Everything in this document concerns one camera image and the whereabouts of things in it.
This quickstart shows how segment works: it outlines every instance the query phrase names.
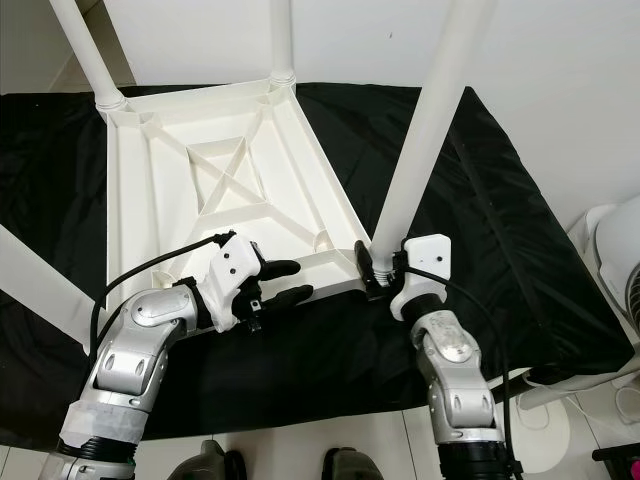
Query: white tape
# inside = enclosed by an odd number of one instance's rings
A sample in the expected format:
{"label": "white tape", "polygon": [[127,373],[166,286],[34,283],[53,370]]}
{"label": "white tape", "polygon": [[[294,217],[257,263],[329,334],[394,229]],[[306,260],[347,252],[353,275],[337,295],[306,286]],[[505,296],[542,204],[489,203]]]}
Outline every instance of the white tape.
{"label": "white tape", "polygon": [[133,408],[78,400],[69,405],[60,438],[80,448],[91,437],[140,442],[149,415]]}

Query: black cloth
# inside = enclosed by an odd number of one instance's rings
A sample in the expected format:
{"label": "black cloth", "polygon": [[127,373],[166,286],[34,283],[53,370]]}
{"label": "black cloth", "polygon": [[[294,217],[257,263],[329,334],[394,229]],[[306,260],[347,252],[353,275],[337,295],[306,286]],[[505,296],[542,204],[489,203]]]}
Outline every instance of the black cloth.
{"label": "black cloth", "polygon": [[[127,96],[190,87],[133,87]],[[297,96],[358,217],[373,235],[418,89],[299,85]],[[106,128],[91,94],[1,101],[0,223],[92,297],[106,256]],[[498,123],[468,88],[411,235],[452,239],[452,279],[494,313],[511,368],[596,374],[632,355],[618,320]],[[449,291],[447,306],[499,374],[482,316]],[[73,340],[4,295],[0,443],[47,447],[81,388]],[[146,438],[279,426],[425,403],[407,326],[353,291],[265,322],[178,342]],[[39,421],[44,418],[51,421]],[[30,418],[33,421],[17,421]]]}

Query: white wall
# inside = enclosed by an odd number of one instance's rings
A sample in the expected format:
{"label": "white wall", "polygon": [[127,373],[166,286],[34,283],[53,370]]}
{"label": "white wall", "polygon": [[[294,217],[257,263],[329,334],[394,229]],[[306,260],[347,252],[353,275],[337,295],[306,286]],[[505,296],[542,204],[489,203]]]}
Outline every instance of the white wall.
{"label": "white wall", "polygon": [[[139,84],[269,72],[268,0],[106,0]],[[419,85],[447,0],[293,0],[300,82]],[[640,193],[640,2],[502,0],[469,84],[568,227]]]}
{"label": "white wall", "polygon": [[71,54],[47,0],[0,0],[0,93],[48,92]]}

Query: black cable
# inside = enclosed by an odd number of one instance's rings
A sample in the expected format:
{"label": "black cable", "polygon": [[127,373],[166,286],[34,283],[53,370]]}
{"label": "black cable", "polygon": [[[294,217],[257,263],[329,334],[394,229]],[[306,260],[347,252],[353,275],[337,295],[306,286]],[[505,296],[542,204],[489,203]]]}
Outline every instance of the black cable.
{"label": "black cable", "polygon": [[[502,364],[501,365],[502,385],[503,385],[502,388],[504,389],[504,401],[503,401],[504,408],[502,410],[503,423],[504,423],[504,441],[507,446],[507,453],[510,459],[513,462],[515,462],[516,459],[515,459],[515,454],[513,453],[513,443],[511,440],[511,412],[509,408],[509,359],[507,357],[507,348],[504,343],[504,337],[502,336],[502,333],[500,332],[500,329],[498,328],[498,325],[496,324],[493,316],[491,315],[489,310],[487,310],[486,307],[482,303],[480,303],[480,301],[476,297],[474,297],[471,293],[469,293],[466,289],[464,289],[460,285],[453,283],[452,281],[447,280],[446,278],[442,278],[438,275],[434,275],[432,273],[425,272],[417,268],[405,266],[403,270],[407,273],[412,273],[414,275],[418,275],[420,277],[425,277],[425,278],[428,278],[429,280],[433,280],[434,282],[441,283],[446,287],[449,287],[452,290],[455,290],[456,292],[462,294],[464,297],[467,298],[467,300],[473,303],[476,306],[476,308],[480,310],[480,312],[482,312],[482,315],[484,315],[485,319],[489,323],[489,326],[491,327],[491,330],[493,331],[493,334],[496,337],[496,341],[498,343],[498,350],[500,351],[501,364]],[[514,472],[513,474],[517,480],[522,480],[522,476],[520,475],[520,473]]]}
{"label": "black cable", "polygon": [[107,330],[116,319],[117,312],[120,309],[120,307],[118,307],[118,310],[114,312],[113,315],[111,315],[111,317],[105,324],[104,328],[102,329],[102,332],[100,332],[100,337],[98,337],[98,317],[100,315],[100,308],[102,308],[102,305],[104,304],[107,298],[107,295],[111,293],[111,290],[116,288],[125,280],[128,280],[134,275],[137,275],[138,273],[143,272],[147,268],[153,267],[154,265],[157,265],[158,263],[162,263],[165,260],[169,260],[170,258],[177,257],[178,255],[182,255],[183,253],[187,253],[192,250],[195,250],[196,248],[200,248],[208,243],[213,243],[221,240],[223,239],[221,238],[220,235],[213,235],[212,237],[207,237],[204,240],[200,240],[199,242],[192,243],[191,245],[187,245],[186,247],[182,247],[172,252],[165,253],[164,255],[160,255],[159,257],[156,257],[153,260],[149,260],[148,262],[145,262],[142,265],[138,265],[137,267],[132,268],[128,272],[120,275],[109,285],[107,285],[107,287],[100,294],[96,302],[93,304],[93,310],[91,311],[91,328],[89,331],[89,371],[91,371],[91,369],[95,365],[96,360],[98,358],[98,347],[100,346],[100,343],[102,343],[102,340],[104,340]]}

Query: person's foot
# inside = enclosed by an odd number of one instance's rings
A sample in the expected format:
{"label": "person's foot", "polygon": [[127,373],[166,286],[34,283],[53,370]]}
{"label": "person's foot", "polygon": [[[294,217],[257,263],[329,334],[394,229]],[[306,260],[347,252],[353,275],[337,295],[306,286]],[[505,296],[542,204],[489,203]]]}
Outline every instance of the person's foot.
{"label": "person's foot", "polygon": [[332,448],[324,457],[322,480],[384,480],[376,464],[355,448]]}

